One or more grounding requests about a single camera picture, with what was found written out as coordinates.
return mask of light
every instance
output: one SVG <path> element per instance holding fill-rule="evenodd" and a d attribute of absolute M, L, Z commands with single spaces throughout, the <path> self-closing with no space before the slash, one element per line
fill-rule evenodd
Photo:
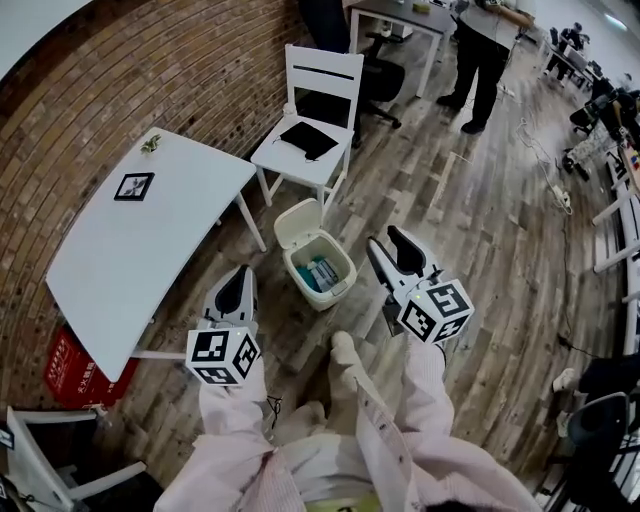
<path fill-rule="evenodd" d="M 608 14 L 605 14 L 605 17 L 619 29 L 627 30 L 627 26 L 624 23 L 622 23 L 618 18 L 614 18 L 613 16 L 610 16 Z"/>

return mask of blue item in trash bin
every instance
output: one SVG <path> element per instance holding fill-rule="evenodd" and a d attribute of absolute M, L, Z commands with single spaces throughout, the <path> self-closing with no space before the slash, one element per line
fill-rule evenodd
<path fill-rule="evenodd" d="M 318 286 L 318 283 L 316 283 L 316 280 L 311 275 L 311 270 L 309 270 L 307 267 L 296 267 L 296 270 L 298 271 L 298 274 L 300 274 L 300 277 L 302 277 L 304 282 L 307 283 L 307 286 L 309 288 L 311 288 L 314 292 L 320 293 L 320 288 Z"/>
<path fill-rule="evenodd" d="M 314 292 L 323 293 L 330 290 L 339 279 L 333 265 L 323 256 L 316 256 L 306 267 L 296 267 L 298 274 Z M 322 283 L 316 279 L 321 276 Z"/>

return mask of curved brick wall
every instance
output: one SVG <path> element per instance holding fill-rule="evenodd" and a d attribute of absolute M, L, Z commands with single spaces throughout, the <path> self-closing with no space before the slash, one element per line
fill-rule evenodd
<path fill-rule="evenodd" d="M 275 123 L 295 0 L 95 0 L 0 84 L 0 406 L 48 407 L 62 318 L 44 283 L 65 231 L 156 125 L 238 156 Z"/>

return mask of computer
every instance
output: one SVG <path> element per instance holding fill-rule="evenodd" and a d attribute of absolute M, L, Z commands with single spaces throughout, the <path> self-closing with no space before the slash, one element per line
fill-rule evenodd
<path fill-rule="evenodd" d="M 585 56 L 574 48 L 567 46 L 565 54 L 567 56 L 567 60 L 571 62 L 578 71 L 584 71 L 587 67 L 587 59 Z"/>

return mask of black shoe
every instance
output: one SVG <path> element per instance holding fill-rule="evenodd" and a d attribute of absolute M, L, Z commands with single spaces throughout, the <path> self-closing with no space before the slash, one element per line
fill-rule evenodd
<path fill-rule="evenodd" d="M 464 133 L 468 133 L 469 135 L 477 135 L 478 133 L 482 133 L 484 131 L 484 124 L 479 124 L 475 121 L 469 121 L 462 125 L 462 131 Z"/>
<path fill-rule="evenodd" d="M 587 172 L 587 170 L 582 167 L 580 164 L 575 164 L 574 168 L 576 171 L 578 171 L 578 174 L 580 175 L 580 177 L 584 180 L 584 181 L 589 181 L 589 178 L 591 176 L 589 176 L 589 173 Z"/>
<path fill-rule="evenodd" d="M 436 100 L 436 103 L 443 107 L 449 107 L 452 110 L 462 110 L 462 107 L 464 107 L 464 103 L 457 101 L 453 94 L 449 94 L 449 96 L 440 96 Z"/>
<path fill-rule="evenodd" d="M 574 165 L 573 160 L 571 160 L 567 155 L 562 157 L 562 168 L 567 171 L 568 174 L 573 172 Z"/>

